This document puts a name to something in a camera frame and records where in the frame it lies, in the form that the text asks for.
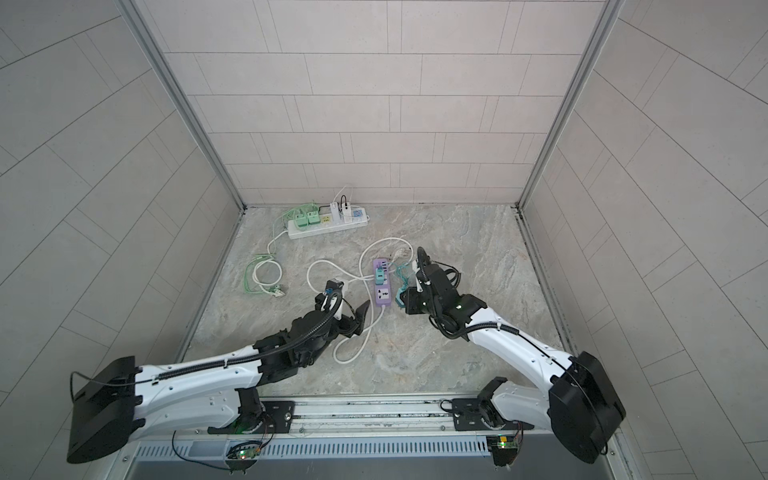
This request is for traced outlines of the teal charger plug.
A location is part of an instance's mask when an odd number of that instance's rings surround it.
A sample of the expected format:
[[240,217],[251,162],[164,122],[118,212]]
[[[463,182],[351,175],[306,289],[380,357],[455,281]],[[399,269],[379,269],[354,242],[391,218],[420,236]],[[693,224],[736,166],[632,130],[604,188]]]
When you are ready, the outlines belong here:
[[388,283],[388,273],[384,267],[377,267],[375,269],[375,284],[385,285]]
[[401,287],[398,289],[396,295],[395,295],[395,302],[400,308],[405,308],[405,302],[403,300],[403,295],[406,293],[407,288]]

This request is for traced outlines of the purple power strip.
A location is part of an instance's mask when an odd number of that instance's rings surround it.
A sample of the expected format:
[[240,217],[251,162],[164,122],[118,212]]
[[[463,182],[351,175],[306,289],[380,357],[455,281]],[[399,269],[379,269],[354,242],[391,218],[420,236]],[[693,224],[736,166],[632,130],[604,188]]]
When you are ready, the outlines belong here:
[[[388,283],[385,285],[375,284],[375,269],[377,267],[384,267],[388,273]],[[385,258],[377,258],[373,261],[374,270],[374,300],[375,304],[379,307],[389,307],[392,303],[392,288],[389,273],[389,261]]]

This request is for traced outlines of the white charger with black cable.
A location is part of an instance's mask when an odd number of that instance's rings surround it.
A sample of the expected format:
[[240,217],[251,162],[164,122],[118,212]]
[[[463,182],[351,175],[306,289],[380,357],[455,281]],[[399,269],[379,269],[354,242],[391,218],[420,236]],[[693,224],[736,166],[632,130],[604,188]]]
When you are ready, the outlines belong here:
[[348,202],[343,202],[340,205],[340,211],[343,218],[343,221],[345,223],[350,223],[353,221],[354,214],[351,205]]

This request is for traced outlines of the white multicolour power strip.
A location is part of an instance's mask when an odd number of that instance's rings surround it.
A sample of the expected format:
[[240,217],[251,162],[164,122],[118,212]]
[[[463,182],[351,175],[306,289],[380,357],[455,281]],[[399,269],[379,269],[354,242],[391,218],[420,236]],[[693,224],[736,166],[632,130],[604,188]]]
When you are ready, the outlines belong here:
[[288,237],[291,240],[298,240],[362,228],[369,224],[370,217],[363,207],[353,208],[351,212],[351,217],[341,215],[338,218],[336,218],[333,213],[320,213],[318,215],[318,223],[307,224],[303,227],[297,226],[295,220],[291,219],[287,223]]

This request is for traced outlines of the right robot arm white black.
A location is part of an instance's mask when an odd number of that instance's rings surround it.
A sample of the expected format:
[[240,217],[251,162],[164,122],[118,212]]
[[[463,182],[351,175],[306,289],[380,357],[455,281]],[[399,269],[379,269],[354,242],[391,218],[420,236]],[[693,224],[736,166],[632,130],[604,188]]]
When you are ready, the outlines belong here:
[[458,291],[461,274],[433,261],[423,249],[413,262],[416,284],[402,293],[409,315],[425,314],[450,340],[485,348],[522,373],[531,387],[504,377],[490,381],[478,396],[481,415],[494,429],[519,421],[551,431],[584,463],[608,451],[626,410],[602,363],[583,351],[573,356],[533,338],[503,319],[485,301]]

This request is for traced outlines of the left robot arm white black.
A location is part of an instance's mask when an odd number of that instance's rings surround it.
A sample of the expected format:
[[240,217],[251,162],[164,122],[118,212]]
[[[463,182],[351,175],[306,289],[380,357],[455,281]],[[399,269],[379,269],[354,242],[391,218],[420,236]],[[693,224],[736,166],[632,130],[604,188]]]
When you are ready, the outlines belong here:
[[205,427],[211,433],[248,433],[263,416],[258,389],[313,365],[338,337],[363,331],[364,302],[343,312],[339,291],[319,294],[314,308],[290,329],[239,350],[198,361],[139,366],[118,358],[71,389],[72,423],[66,460],[82,464],[117,452],[143,436]]

